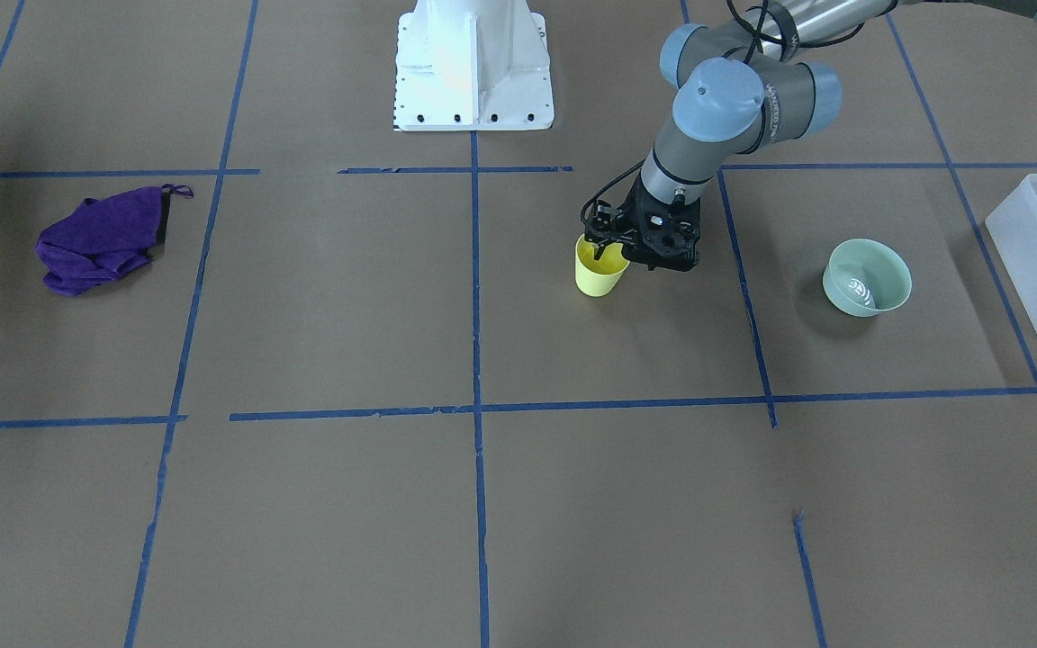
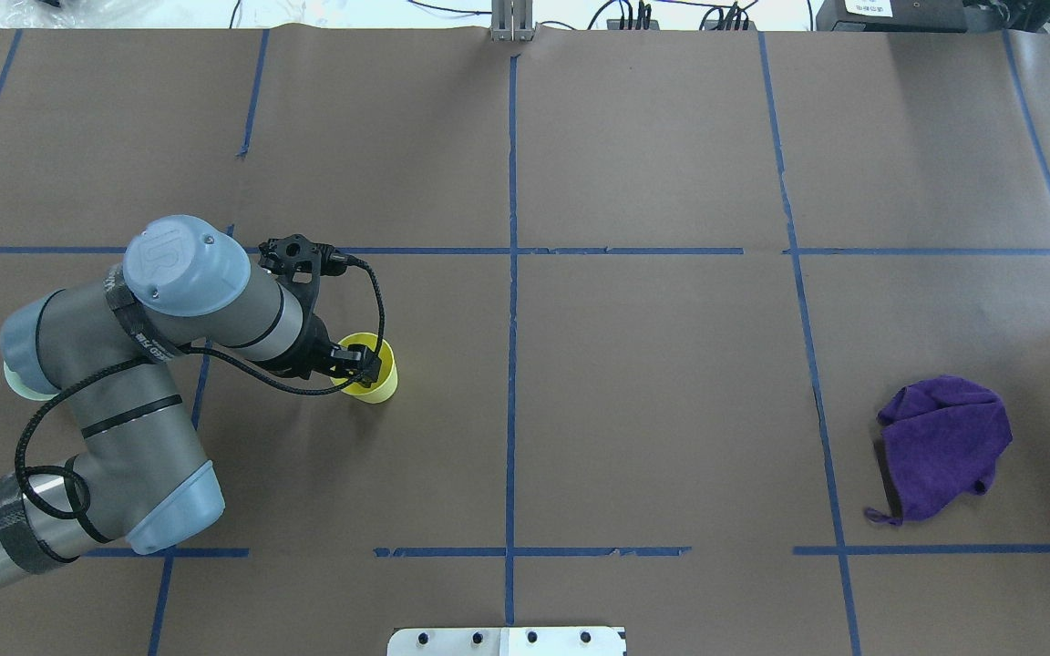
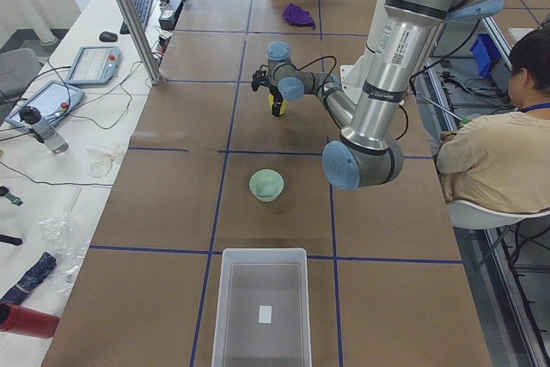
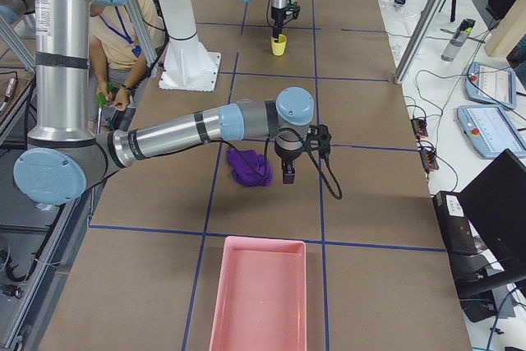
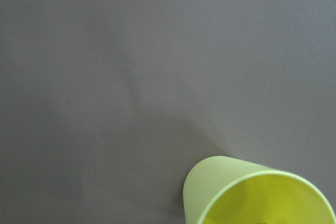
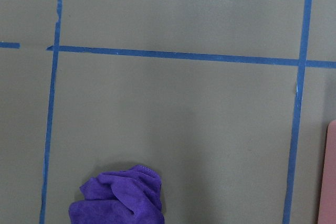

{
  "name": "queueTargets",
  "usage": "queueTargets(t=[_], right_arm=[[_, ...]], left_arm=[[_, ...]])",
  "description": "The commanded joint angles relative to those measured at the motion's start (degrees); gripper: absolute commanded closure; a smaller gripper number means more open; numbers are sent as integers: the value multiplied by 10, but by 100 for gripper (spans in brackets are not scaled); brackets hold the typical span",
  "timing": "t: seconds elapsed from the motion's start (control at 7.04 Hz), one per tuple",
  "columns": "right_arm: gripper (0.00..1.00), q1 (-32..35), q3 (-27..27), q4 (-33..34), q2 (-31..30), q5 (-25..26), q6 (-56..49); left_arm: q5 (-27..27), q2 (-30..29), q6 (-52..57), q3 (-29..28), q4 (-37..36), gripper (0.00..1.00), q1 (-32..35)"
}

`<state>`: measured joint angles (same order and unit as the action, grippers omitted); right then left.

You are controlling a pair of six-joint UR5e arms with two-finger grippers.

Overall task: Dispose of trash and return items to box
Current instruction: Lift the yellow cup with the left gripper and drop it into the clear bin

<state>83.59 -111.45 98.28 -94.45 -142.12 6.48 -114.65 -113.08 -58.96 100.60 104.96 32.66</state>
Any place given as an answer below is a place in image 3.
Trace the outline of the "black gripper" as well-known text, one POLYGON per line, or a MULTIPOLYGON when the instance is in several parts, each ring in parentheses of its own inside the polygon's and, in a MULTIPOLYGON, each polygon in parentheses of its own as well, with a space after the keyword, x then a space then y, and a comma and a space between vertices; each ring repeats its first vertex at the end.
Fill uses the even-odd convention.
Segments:
POLYGON ((280 94, 276 86, 270 85, 268 88, 269 88, 268 100, 272 104, 272 115, 274 117, 279 117, 280 103, 283 102, 283 96, 280 94))

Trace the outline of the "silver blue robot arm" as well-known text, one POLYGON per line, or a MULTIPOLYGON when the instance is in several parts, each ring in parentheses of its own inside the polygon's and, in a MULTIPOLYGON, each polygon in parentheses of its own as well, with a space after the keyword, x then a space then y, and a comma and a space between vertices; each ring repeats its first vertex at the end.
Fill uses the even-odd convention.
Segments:
POLYGON ((376 48, 358 60, 361 91, 353 101, 330 75, 299 70, 283 41, 267 48, 267 65, 254 73, 252 88, 267 87, 272 114, 284 101, 314 95, 339 127, 339 139, 322 152, 322 167, 340 189, 382 185, 403 165, 399 144, 389 132, 416 68, 425 62, 433 28, 456 20, 476 21, 498 13, 504 0, 383 0, 387 19, 376 48))

